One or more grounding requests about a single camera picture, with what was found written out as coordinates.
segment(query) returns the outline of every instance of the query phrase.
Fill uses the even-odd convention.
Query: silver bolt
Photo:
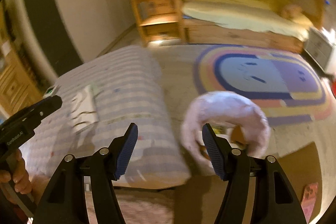
[[[231,151],[231,153],[233,154],[233,155],[236,155],[236,156],[239,156],[240,154],[241,154],[241,152],[240,152],[240,150],[239,149],[232,149],[232,151]]]
[[[275,158],[273,156],[268,156],[267,157],[267,160],[271,163],[274,163],[275,162]]]
[[[101,150],[99,150],[99,153],[101,155],[106,155],[109,152],[108,148],[102,148]]]
[[[72,156],[72,155],[66,155],[66,156],[64,157],[64,160],[65,160],[66,162],[70,162],[70,161],[72,161],[72,159],[73,159],[73,156]]]

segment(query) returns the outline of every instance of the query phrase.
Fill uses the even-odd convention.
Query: striped blanket
[[[60,85],[62,108],[44,119],[21,147],[28,172],[51,176],[66,154],[92,155],[135,122],[138,141],[126,174],[114,185],[161,189],[183,184],[190,174],[172,133],[160,76],[156,60],[138,46],[111,52],[62,75],[55,83]],[[70,100],[87,85],[99,90],[99,122],[75,134],[69,122]]]

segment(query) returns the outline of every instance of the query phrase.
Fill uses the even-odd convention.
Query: mattress
[[[296,37],[303,42],[308,39],[308,31],[304,26],[266,9],[240,4],[189,0],[184,3],[183,13],[192,18],[214,22],[228,29],[270,31]]]
[[[161,69],[150,53],[128,46],[108,53],[62,75],[57,95],[61,109],[46,117],[36,135],[22,147],[30,175],[51,176],[67,154],[92,155],[124,135],[131,122],[139,136],[125,175],[116,186],[162,189],[182,185],[189,169],[172,133],[161,87]],[[73,133],[70,100],[86,85],[95,85],[99,94],[95,105],[99,122],[80,133]]]

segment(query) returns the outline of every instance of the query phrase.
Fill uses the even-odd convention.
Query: dark green panel
[[[83,64],[64,27],[54,0],[24,0],[35,36],[55,72]]]

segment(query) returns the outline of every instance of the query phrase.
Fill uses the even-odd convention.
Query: colorful rug
[[[325,119],[330,92],[298,54],[238,45],[214,45],[194,64],[199,94],[228,90],[265,112],[270,126]]]

